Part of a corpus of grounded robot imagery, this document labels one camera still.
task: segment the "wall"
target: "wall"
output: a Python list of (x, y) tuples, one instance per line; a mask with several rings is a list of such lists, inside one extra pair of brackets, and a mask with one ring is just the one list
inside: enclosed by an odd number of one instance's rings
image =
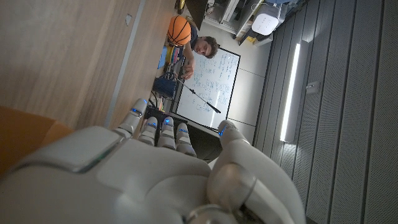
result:
[(198, 35), (212, 36), (221, 48), (241, 56), (228, 120), (233, 122), (252, 143), (271, 43), (255, 47), (252, 43), (245, 41), (239, 46), (238, 42), (232, 38), (232, 34), (206, 23), (202, 23)]
[[(292, 178), (316, 223), (398, 219), (398, 3), (310, 0), (274, 36), (254, 145)], [(279, 140), (293, 46), (309, 42), (296, 137)]]

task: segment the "man's hand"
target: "man's hand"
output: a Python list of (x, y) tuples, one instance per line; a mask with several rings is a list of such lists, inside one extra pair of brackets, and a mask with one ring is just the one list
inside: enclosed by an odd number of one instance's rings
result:
[(195, 59), (189, 60), (188, 65), (184, 66), (184, 69), (185, 69), (185, 74), (182, 75), (181, 77), (185, 80), (192, 78), (193, 71), (195, 71)]

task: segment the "whiteboard frame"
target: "whiteboard frame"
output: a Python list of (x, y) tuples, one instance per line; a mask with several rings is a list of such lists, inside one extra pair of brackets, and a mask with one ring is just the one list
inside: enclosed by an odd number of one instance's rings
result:
[[(226, 111), (226, 116), (225, 116), (225, 119), (227, 119), (228, 113), (229, 113), (229, 107), (231, 106), (232, 95), (233, 95), (233, 93), (234, 93), (234, 87), (235, 87), (236, 76), (238, 76), (239, 63), (241, 62), (241, 56), (238, 55), (238, 54), (236, 54), (236, 53), (234, 53), (234, 52), (230, 52), (229, 50), (226, 50), (226, 49), (224, 49), (224, 48), (221, 48), (221, 47), (218, 48), (218, 49), (219, 49), (219, 50), (224, 50), (225, 52), (228, 52), (228, 53), (230, 53), (230, 54), (233, 54), (233, 55), (239, 57), (238, 66), (236, 67), (236, 72), (235, 72), (235, 77), (234, 77), (234, 83), (233, 83), (233, 85), (232, 85), (232, 90), (231, 90), (231, 98), (229, 99), (228, 109), (227, 109), (227, 111)], [(180, 93), (178, 94), (178, 103), (177, 103), (177, 107), (175, 108), (175, 111), (173, 111), (173, 113), (179, 115), (180, 117), (182, 117), (182, 118), (184, 118), (184, 119), (186, 119), (186, 120), (189, 120), (189, 121), (191, 121), (191, 122), (193, 122), (193, 123), (195, 123), (195, 124), (197, 124), (197, 125), (203, 126), (204, 128), (207, 128), (207, 129), (209, 129), (209, 130), (214, 131), (214, 132), (217, 133), (218, 130), (217, 130), (216, 128), (211, 128), (211, 127), (206, 126), (206, 125), (204, 125), (204, 124), (197, 123), (196, 121), (192, 121), (191, 119), (186, 118), (186, 117), (184, 117), (184, 116), (182, 116), (182, 115), (180, 115), (180, 114), (177, 113), (177, 111), (178, 111), (178, 106), (180, 105), (180, 99), (181, 99), (181, 94), (182, 94), (182, 88), (184, 88), (184, 86), (181, 87), (181, 91), (180, 91)]]

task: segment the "white robotic hand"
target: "white robotic hand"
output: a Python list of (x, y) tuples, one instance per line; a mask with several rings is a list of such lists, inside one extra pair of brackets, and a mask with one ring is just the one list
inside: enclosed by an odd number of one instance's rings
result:
[(0, 180), (0, 223), (305, 223), (292, 181), (232, 123), (211, 170), (186, 125), (174, 142), (172, 118), (166, 147), (154, 147), (155, 118), (132, 139), (145, 109), (138, 100), (115, 130), (78, 130), (21, 160)]

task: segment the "white wall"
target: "white wall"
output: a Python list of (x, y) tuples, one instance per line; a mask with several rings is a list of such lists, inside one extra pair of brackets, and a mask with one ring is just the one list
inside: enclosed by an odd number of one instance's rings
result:
[(232, 34), (206, 23), (202, 23), (198, 35), (212, 36), (221, 48), (241, 56), (228, 119), (252, 143), (271, 43), (256, 47), (245, 41), (239, 46)]

